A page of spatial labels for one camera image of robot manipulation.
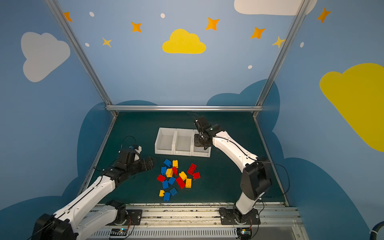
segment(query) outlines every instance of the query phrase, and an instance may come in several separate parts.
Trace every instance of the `metal track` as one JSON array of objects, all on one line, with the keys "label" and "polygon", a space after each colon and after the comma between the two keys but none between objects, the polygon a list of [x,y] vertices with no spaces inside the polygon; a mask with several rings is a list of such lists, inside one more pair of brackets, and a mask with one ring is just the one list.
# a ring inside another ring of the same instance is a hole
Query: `metal track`
[{"label": "metal track", "polygon": [[168,105],[107,105],[109,111],[243,111],[259,112],[262,106],[168,106]]}]

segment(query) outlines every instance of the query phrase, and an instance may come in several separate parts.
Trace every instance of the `dark green mat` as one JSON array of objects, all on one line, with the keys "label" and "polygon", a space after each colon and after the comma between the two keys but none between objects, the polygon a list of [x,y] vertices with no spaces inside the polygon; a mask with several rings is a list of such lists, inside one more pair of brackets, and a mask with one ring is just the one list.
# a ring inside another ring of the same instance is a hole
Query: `dark green mat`
[{"label": "dark green mat", "polygon": [[[235,112],[205,112],[204,115],[212,125],[219,124],[229,135],[248,151],[266,156],[262,141],[250,113]],[[176,155],[155,155],[154,144],[159,127],[194,129],[193,117],[186,112],[121,112],[115,122],[112,132],[105,145],[97,169],[106,168],[118,157],[121,141],[127,135],[136,138],[142,146],[141,157],[151,156],[156,159],[155,168],[138,173],[133,179],[125,181],[100,203],[114,199],[123,203],[163,203],[159,197],[162,184],[156,177],[166,158],[179,160],[179,171],[187,173],[191,163],[197,165],[201,178],[192,180],[191,189],[180,189],[177,183],[174,187],[178,193],[171,196],[169,202],[236,202],[241,194],[241,172],[221,150],[212,147],[211,157],[188,157]],[[134,143],[132,138],[124,141],[123,149]],[[91,183],[100,175],[95,171]],[[277,180],[273,175],[273,186],[265,196],[281,195]],[[173,188],[170,185],[166,192]],[[264,198],[268,202],[284,202],[284,197]]]}]

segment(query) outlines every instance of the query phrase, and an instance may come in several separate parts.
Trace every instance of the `orange star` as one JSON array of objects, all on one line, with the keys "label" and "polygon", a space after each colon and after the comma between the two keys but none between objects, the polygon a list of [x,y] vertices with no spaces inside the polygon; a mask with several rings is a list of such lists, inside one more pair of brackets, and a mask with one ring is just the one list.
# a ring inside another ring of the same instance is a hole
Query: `orange star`
[{"label": "orange star", "polygon": [[131,22],[131,23],[132,23],[132,26],[133,26],[132,32],[137,31],[137,32],[141,33],[141,30],[140,30],[141,23],[138,23],[138,24],[135,24],[133,22]]},{"label": "orange star", "polygon": [[216,19],[216,20],[212,20],[210,18],[208,18],[208,26],[207,26],[207,29],[213,29],[216,31],[216,25],[217,23],[219,22],[220,19]]},{"label": "orange star", "polygon": [[321,15],[317,18],[317,20],[321,20],[321,22],[323,23],[324,22],[324,20],[325,20],[325,18],[328,16],[328,14],[330,14],[331,13],[331,11],[327,11],[327,10],[325,10],[325,8],[324,8],[324,10],[323,10],[323,12],[321,13]]},{"label": "orange star", "polygon": [[258,39],[260,39],[260,38],[262,37],[262,33],[263,33],[264,30],[265,30],[265,28],[264,28],[264,29],[258,29],[258,28],[255,28],[255,32],[254,32],[253,35],[251,36],[251,39],[252,39],[252,38],[258,38]]},{"label": "orange star", "polygon": [[65,16],[65,18],[68,20],[68,21],[72,21],[72,19],[70,18],[70,12],[66,12],[66,13],[64,13],[64,16]]}]

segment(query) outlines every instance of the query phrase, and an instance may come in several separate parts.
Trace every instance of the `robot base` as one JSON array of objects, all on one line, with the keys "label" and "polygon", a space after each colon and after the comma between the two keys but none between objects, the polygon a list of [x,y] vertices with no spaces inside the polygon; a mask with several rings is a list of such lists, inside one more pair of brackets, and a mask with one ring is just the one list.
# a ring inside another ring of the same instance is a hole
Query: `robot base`
[{"label": "robot base", "polygon": [[249,215],[249,218],[246,222],[238,223],[235,220],[234,210],[233,209],[226,209],[226,208],[220,208],[218,210],[220,214],[220,220],[221,225],[251,225],[251,219],[252,219],[252,225],[258,225],[260,224],[260,217],[259,212],[257,209],[252,209]]}]

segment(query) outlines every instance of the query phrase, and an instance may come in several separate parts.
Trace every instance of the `black mounting plate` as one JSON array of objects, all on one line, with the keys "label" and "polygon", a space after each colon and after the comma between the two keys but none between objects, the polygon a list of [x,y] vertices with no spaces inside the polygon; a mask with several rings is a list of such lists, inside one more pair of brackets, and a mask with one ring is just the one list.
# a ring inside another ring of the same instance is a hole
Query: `black mounting plate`
[{"label": "black mounting plate", "polygon": [[[238,223],[235,221],[233,209],[226,209],[222,207],[218,210],[218,212],[220,214],[221,225],[238,225]],[[259,212],[257,211],[257,209],[251,210],[251,214],[249,215],[249,217],[252,219],[252,225],[261,224],[260,218],[258,215],[259,215]],[[251,225],[251,220],[248,218],[248,220],[243,224]]]},{"label": "black mounting plate", "polygon": [[[140,225],[141,222],[141,216],[143,210],[141,209],[126,209],[127,215],[131,218],[131,226],[133,225]],[[116,224],[110,223],[109,226],[118,226]],[[123,224],[123,226],[129,225],[129,218],[127,219],[127,222]]]}]

